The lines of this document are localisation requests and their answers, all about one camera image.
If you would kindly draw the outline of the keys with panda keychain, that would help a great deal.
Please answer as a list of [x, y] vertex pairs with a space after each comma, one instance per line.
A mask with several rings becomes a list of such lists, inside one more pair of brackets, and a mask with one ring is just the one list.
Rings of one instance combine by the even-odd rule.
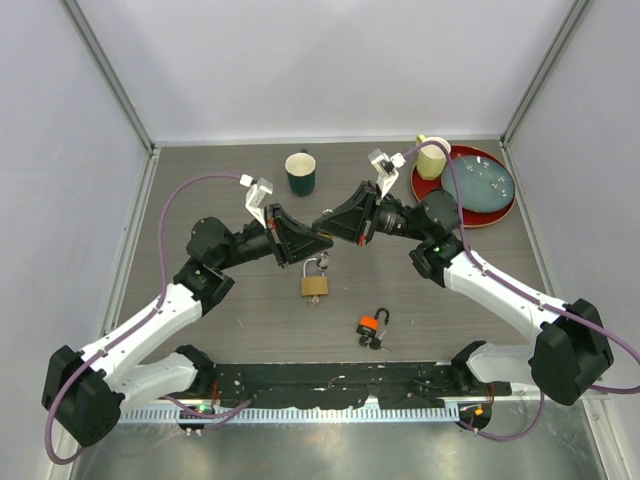
[[325, 275], [329, 266], [330, 256], [328, 251], [324, 251], [319, 254], [316, 266], [321, 275]]

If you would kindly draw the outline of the black-headed keys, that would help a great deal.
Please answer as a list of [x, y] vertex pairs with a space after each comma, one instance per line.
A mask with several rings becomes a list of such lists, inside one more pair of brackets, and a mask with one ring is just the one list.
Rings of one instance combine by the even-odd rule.
[[382, 340], [385, 334], [386, 332], [383, 331], [382, 333], [376, 334], [374, 336], [361, 335], [358, 339], [358, 344], [373, 351], [389, 352], [389, 349], [382, 346]]

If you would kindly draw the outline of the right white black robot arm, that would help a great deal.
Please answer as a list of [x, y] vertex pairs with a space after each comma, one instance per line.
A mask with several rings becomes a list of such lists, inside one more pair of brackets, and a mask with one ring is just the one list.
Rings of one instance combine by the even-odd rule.
[[468, 345], [451, 371], [457, 391], [472, 395], [486, 383], [522, 383], [559, 404], [574, 404], [613, 364], [597, 308], [584, 299], [547, 296], [499, 271], [456, 236], [460, 224], [457, 203], [444, 190], [409, 207], [363, 182], [313, 227], [360, 246], [376, 233], [417, 241], [409, 256], [421, 277], [476, 301], [526, 339], [524, 345]]

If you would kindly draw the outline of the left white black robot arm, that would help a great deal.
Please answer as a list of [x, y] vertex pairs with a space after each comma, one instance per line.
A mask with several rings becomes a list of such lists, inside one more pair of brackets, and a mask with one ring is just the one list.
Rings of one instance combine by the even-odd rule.
[[205, 397], [214, 367], [195, 347], [178, 348], [143, 364], [152, 351], [221, 303], [234, 285], [226, 270], [266, 256], [293, 265], [332, 247], [329, 236], [291, 218], [278, 204], [239, 232], [215, 218], [199, 220], [186, 250], [189, 258], [159, 297], [116, 330], [78, 351], [63, 346], [50, 358], [42, 404], [45, 433], [59, 423], [81, 446], [102, 440], [121, 416], [157, 398], [185, 392]]

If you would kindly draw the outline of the orange black padlock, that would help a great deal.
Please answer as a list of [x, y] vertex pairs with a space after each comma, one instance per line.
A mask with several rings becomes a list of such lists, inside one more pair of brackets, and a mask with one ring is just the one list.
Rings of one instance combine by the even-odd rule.
[[376, 310], [373, 316], [362, 316], [356, 327], [356, 333], [360, 336], [374, 338], [382, 325], [389, 323], [389, 310], [381, 307]]

